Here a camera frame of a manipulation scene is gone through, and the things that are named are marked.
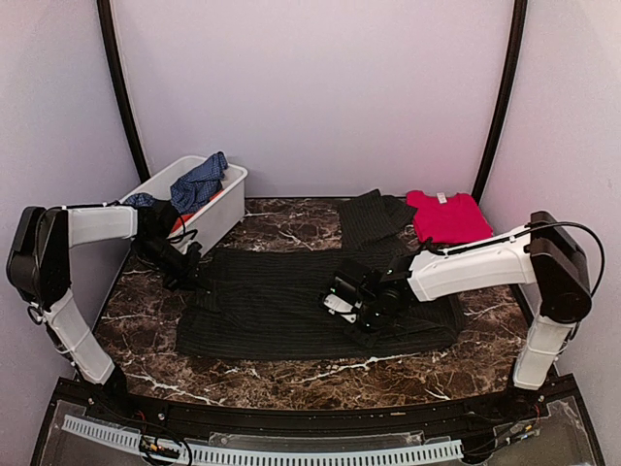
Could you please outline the black striped garment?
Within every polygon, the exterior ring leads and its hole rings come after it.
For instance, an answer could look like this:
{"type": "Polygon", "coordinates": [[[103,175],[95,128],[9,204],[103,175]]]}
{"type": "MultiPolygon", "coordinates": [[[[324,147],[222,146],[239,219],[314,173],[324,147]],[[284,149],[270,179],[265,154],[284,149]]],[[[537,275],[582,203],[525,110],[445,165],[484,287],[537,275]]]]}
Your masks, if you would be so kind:
{"type": "Polygon", "coordinates": [[[205,268],[206,289],[194,295],[180,318],[177,351],[275,361],[383,357],[455,344],[465,318],[448,297],[397,315],[372,348],[349,340],[343,331],[350,324],[319,306],[345,259],[383,271],[408,250],[398,236],[412,222],[415,209],[391,195],[370,201],[371,192],[380,194],[373,190],[337,205],[342,231],[338,249],[216,249],[205,268]]]}

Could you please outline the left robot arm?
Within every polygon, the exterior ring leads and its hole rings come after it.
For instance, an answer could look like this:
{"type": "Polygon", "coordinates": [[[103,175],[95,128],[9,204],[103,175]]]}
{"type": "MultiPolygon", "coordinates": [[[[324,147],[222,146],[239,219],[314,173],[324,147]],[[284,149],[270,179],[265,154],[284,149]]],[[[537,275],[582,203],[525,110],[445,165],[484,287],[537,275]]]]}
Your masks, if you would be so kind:
{"type": "Polygon", "coordinates": [[[136,400],[120,387],[123,373],[85,322],[72,291],[70,250],[108,240],[128,239],[133,251],[164,275],[164,286],[191,289],[199,283],[201,245],[179,250],[170,236],[177,212],[169,202],[153,207],[128,205],[25,208],[10,249],[6,272],[28,305],[30,318],[43,324],[56,349],[89,383],[109,385],[100,409],[116,423],[137,414],[136,400]]]}

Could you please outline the red t-shirt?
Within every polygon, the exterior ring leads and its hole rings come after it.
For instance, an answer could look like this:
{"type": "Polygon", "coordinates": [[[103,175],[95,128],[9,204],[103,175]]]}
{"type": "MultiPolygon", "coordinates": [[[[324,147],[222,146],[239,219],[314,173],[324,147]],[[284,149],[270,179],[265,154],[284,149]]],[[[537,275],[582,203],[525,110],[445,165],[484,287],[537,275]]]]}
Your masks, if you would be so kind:
{"type": "Polygon", "coordinates": [[[459,245],[485,240],[493,229],[470,194],[434,196],[420,190],[407,194],[407,204],[416,209],[413,228],[420,242],[459,245]]]}

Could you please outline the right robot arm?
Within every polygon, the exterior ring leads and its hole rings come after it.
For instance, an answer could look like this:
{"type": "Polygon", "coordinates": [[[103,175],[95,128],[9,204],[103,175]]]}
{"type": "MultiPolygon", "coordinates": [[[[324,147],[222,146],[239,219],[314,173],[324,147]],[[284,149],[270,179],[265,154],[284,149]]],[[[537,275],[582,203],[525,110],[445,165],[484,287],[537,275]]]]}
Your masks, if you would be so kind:
{"type": "Polygon", "coordinates": [[[513,385],[495,412],[515,421],[539,389],[578,324],[592,309],[600,283],[589,278],[586,253],[571,236],[572,221],[547,211],[493,238],[437,248],[425,241],[395,257],[383,271],[346,259],[334,274],[324,306],[343,316],[354,338],[369,348],[379,332],[407,309],[456,293],[506,284],[534,284],[540,304],[512,370],[513,385]]]}

